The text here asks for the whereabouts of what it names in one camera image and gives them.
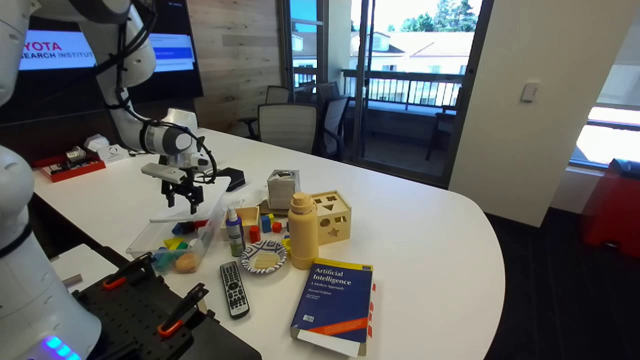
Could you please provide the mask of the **row of office chairs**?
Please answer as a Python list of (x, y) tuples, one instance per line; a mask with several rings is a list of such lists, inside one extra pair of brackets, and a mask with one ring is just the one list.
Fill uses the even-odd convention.
[(238, 123), (247, 126), (249, 138), (254, 141), (342, 162), (346, 154), (345, 112), (350, 99), (327, 98), (318, 108), (290, 102), (289, 98), (287, 88), (269, 85), (256, 116), (240, 118)]

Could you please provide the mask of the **red bin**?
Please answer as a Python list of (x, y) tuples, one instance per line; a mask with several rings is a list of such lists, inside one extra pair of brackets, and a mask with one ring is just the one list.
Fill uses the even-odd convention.
[(610, 162), (583, 209), (582, 240), (640, 259), (640, 161)]

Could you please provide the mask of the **black flat device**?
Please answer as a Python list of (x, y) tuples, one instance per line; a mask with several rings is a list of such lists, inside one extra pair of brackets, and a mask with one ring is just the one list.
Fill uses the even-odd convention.
[(233, 167), (218, 169), (215, 173), (216, 178), (230, 178), (230, 184), (226, 188), (227, 193), (231, 193), (246, 185), (245, 173), (242, 170)]

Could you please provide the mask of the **large wall screen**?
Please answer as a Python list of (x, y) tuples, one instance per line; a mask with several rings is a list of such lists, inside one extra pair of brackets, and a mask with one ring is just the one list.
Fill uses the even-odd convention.
[[(186, 0), (155, 0), (155, 12), (157, 21), (148, 41), (156, 67), (145, 82), (128, 89), (130, 100), (139, 104), (203, 96)], [(76, 23), (32, 17), (13, 95), (0, 107), (0, 126), (105, 109), (95, 79), (83, 80), (54, 99), (35, 104), (95, 65), (93, 52)]]

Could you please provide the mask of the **clear plastic box lid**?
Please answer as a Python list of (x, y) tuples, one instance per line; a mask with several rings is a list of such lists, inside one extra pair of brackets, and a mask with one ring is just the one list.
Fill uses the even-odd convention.
[(194, 214), (191, 213), (191, 205), (188, 200), (183, 196), (176, 196), (174, 206), (165, 206), (154, 212), (149, 221), (150, 223), (178, 223), (208, 219), (230, 184), (230, 177), (218, 177), (213, 184), (203, 185), (203, 202), (197, 205)]

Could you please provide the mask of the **wooden shape sorter box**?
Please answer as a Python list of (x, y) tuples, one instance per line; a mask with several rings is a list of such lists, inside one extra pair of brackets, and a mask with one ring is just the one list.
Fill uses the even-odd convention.
[(349, 240), (352, 207), (338, 191), (311, 194), (317, 207), (318, 244), (320, 246)]

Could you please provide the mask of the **blue patterned paper plate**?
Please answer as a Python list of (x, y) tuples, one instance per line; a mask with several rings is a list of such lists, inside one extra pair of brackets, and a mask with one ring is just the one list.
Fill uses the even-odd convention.
[[(255, 256), (261, 251), (278, 253), (279, 263), (268, 269), (255, 269), (253, 267)], [(242, 267), (249, 273), (256, 274), (256, 275), (264, 275), (264, 274), (270, 274), (272, 272), (278, 271), (283, 266), (283, 264), (285, 264), (287, 259), (288, 259), (288, 256), (285, 248), (282, 246), (281, 241), (262, 240), (258, 243), (253, 243), (253, 244), (250, 244), (250, 246), (247, 246), (247, 248), (243, 251), (242, 255), (240, 256), (240, 263)]]

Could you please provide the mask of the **grey tissue box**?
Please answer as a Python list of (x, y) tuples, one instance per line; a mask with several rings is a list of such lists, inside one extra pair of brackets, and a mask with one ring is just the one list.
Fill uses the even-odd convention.
[(272, 210), (288, 210), (295, 193), (301, 192), (299, 170), (274, 170), (267, 178), (267, 202)]

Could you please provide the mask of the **window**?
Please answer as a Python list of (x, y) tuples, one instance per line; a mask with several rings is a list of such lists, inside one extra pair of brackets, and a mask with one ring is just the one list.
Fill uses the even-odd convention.
[(640, 162), (640, 15), (629, 27), (570, 162), (605, 167), (614, 158)]

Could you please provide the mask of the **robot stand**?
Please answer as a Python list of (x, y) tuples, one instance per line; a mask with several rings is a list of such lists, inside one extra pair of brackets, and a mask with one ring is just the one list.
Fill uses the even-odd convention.
[(222, 326), (205, 305), (205, 297), (199, 309), (183, 318), (183, 326), (173, 337), (161, 338), (158, 326), (184, 296), (174, 293), (156, 273), (112, 291), (102, 289), (107, 276), (73, 292), (102, 326), (87, 360), (262, 360), (254, 347)]

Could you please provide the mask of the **white angular object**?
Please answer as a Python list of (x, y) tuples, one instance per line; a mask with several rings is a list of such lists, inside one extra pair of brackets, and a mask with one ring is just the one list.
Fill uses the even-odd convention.
[(97, 153), (99, 150), (106, 148), (110, 145), (111, 145), (110, 141), (107, 137), (101, 134), (96, 134), (96, 135), (87, 137), (87, 139), (83, 144), (83, 148), (85, 148), (85, 150), (88, 150), (92, 153)]

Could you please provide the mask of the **black remote control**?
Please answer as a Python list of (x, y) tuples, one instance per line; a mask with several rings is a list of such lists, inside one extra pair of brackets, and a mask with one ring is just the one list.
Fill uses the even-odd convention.
[(219, 267), (222, 287), (232, 319), (242, 319), (250, 312), (249, 300), (237, 262), (229, 261)]

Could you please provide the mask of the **small open wooden box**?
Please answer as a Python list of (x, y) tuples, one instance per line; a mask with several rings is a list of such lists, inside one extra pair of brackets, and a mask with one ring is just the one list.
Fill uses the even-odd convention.
[[(236, 212), (237, 212), (238, 218), (241, 219), (243, 239), (245, 240), (246, 243), (250, 243), (251, 242), (250, 228), (253, 226), (260, 226), (261, 224), (259, 207), (258, 206), (236, 207)], [(229, 241), (229, 238), (227, 235), (226, 220), (227, 220), (227, 210), (224, 210), (224, 219), (222, 220), (222, 224), (221, 224), (221, 238), (222, 238), (222, 241), (224, 242)]]

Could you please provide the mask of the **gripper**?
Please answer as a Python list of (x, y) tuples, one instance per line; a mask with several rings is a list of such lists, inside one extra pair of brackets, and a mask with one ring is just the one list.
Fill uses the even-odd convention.
[(191, 180), (185, 180), (180, 184), (169, 183), (161, 180), (161, 194), (166, 198), (167, 207), (173, 208), (175, 205), (175, 196), (182, 196), (189, 202), (189, 212), (195, 215), (198, 207), (204, 201), (204, 192), (202, 186), (194, 185)]

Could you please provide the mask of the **clear plastic box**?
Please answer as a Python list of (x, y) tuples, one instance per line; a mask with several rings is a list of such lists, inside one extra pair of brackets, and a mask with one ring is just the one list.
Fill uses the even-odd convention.
[(198, 271), (213, 240), (222, 232), (227, 205), (223, 201), (230, 177), (218, 177), (203, 186), (204, 201), (191, 213), (183, 197), (150, 217), (150, 222), (126, 249), (132, 258), (151, 253), (153, 268), (161, 274)]

